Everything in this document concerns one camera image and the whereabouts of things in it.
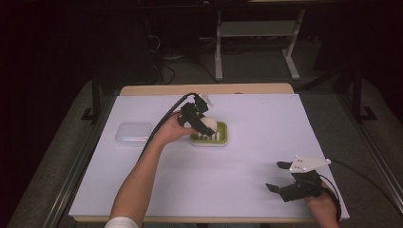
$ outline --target forearm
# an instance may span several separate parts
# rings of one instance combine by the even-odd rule
[[[311,211],[312,217],[317,224],[319,224],[320,228],[338,228],[336,206],[327,193],[323,192],[316,198],[305,198],[305,202]]]
[[[131,170],[113,203],[110,218],[128,217],[139,226],[150,202],[158,161],[164,144],[151,141],[144,154]]]

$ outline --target white paper sheet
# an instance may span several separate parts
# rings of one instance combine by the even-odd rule
[[[142,149],[122,147],[122,122],[156,125],[181,96],[118,97],[93,154],[71,216],[108,216],[116,193]],[[283,202],[265,183],[293,183],[276,162],[295,155],[323,158],[296,94],[210,95],[204,113],[228,125],[225,147],[197,147],[188,137],[169,144],[161,157],[147,216],[310,218],[303,200]],[[335,183],[327,166],[317,170]],[[342,202],[342,217],[348,218]]]

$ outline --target green container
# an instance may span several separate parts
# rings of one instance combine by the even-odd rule
[[[217,131],[212,137],[207,138],[200,134],[190,135],[190,142],[196,146],[225,146],[227,140],[227,125],[224,122],[217,122]]]

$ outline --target black cable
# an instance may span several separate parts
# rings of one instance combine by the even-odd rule
[[[205,66],[203,66],[203,65],[201,65],[199,63],[195,63],[195,62],[192,62],[192,61],[178,61],[178,62],[169,63],[169,64],[193,64],[193,65],[197,65],[197,66],[203,68],[208,73],[208,75],[214,80],[215,83],[218,83],[218,81],[216,80],[216,77],[213,76],[213,74],[210,72],[210,70],[208,70],[208,68],[206,68]]]
[[[199,96],[196,93],[188,93],[186,95],[184,95],[183,97],[181,97],[163,116],[163,118],[160,120],[160,122],[154,127],[154,129],[152,130],[147,142],[145,143],[145,146],[143,148],[142,153],[140,154],[139,158],[137,159],[137,162],[139,161],[139,159],[142,157],[144,151],[146,150],[146,148],[148,147],[148,145],[150,144],[150,142],[152,141],[152,139],[154,138],[155,134],[157,133],[157,131],[161,128],[161,126],[169,119],[169,117],[171,117],[172,112],[178,108],[178,106],[184,102],[188,96],[193,95],[193,96]]]
[[[335,188],[335,186],[332,184],[332,182],[329,181],[326,177],[324,177],[324,176],[321,176],[321,177],[326,179]],[[314,187],[316,187],[317,189],[323,190],[332,199],[332,202],[333,202],[333,204],[335,205],[335,208],[336,208],[336,221],[337,221],[337,223],[339,223],[340,219],[341,219],[341,204],[340,204],[340,199],[338,198],[338,194],[337,194],[337,197],[336,197],[335,193],[333,193],[329,188],[323,187],[321,185],[318,185],[318,184],[316,184],[314,182],[311,182],[311,181],[308,181],[308,180],[302,180],[301,182],[311,184]]]
[[[234,47],[231,44],[226,44],[226,42],[228,41],[233,41],[235,43],[237,43],[236,40],[230,39],[229,37],[223,38],[221,39],[221,54],[224,55],[239,55],[242,54],[243,52],[245,52],[244,50],[237,50],[237,47]],[[215,51],[216,46],[213,46],[215,43],[217,43],[217,41],[214,41],[212,44],[205,46],[205,47],[201,47],[200,53],[201,54],[208,54],[208,53],[212,53]]]
[[[168,69],[170,69],[170,70],[172,71],[172,78],[171,78],[168,82],[165,81],[165,79],[163,78],[163,76],[161,77],[161,79],[163,80],[163,83],[164,83],[165,85],[171,84],[171,83],[174,81],[175,77],[176,77],[175,70],[174,70],[172,67],[169,67],[169,66],[166,66],[166,65],[162,65],[161,67],[168,68]]]
[[[369,182],[373,187],[375,187],[385,198],[386,200],[389,201],[389,203],[393,206],[393,208],[397,211],[397,213],[399,214],[400,217],[403,218],[403,214],[400,212],[400,209],[397,207],[397,205],[393,202],[393,200],[388,196],[388,194],[381,188],[379,187],[373,180],[367,178],[365,175],[363,175],[362,173],[354,170],[351,166],[349,166],[348,164],[342,162],[342,161],[337,161],[334,159],[329,158],[332,162],[334,163],[338,163],[343,165],[344,167],[346,167],[347,169],[349,169],[350,171],[353,171],[354,173],[358,174],[358,176],[360,176],[361,178],[363,178],[364,180],[366,180],[367,182]]]
[[[320,174],[319,174],[319,176],[322,177],[322,178],[324,178],[326,181],[328,181],[328,183],[330,183],[330,185],[332,185],[333,191],[336,193],[337,200],[340,201],[340,196],[338,195],[338,192],[337,192],[337,190],[336,190],[336,188],[335,188],[335,185],[334,185],[328,178],[326,178],[325,176],[320,175]]]
[[[176,63],[181,63],[183,61],[192,61],[192,57],[191,56],[187,56],[187,55],[182,55],[180,57],[177,58],[173,58],[173,59],[166,59],[163,58],[163,63],[164,64],[176,64]]]
[[[110,60],[112,60],[113,62],[115,62],[115,64],[117,66],[119,66],[121,69],[128,71],[129,73],[131,73],[134,77],[139,77],[139,74],[136,73],[133,69],[131,69],[130,67],[126,66],[122,61],[118,60],[118,58],[116,56],[114,56],[113,54],[109,53],[106,51],[106,49],[104,47],[102,47],[101,45],[98,44],[98,42],[95,40],[95,38],[88,34],[87,35],[89,37],[89,39],[91,39],[92,43],[95,45],[96,48],[98,48],[105,56],[107,56]]]
[[[204,51],[204,50],[207,50],[207,49],[210,49],[210,48],[214,48],[214,44],[216,44],[216,43],[217,43],[217,40],[214,39],[213,42],[210,42],[209,44],[205,45],[204,47],[200,47],[200,50]]]

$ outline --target clear plastic box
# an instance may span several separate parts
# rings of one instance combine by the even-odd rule
[[[123,146],[145,146],[153,125],[147,122],[123,122],[119,125],[115,141]]]

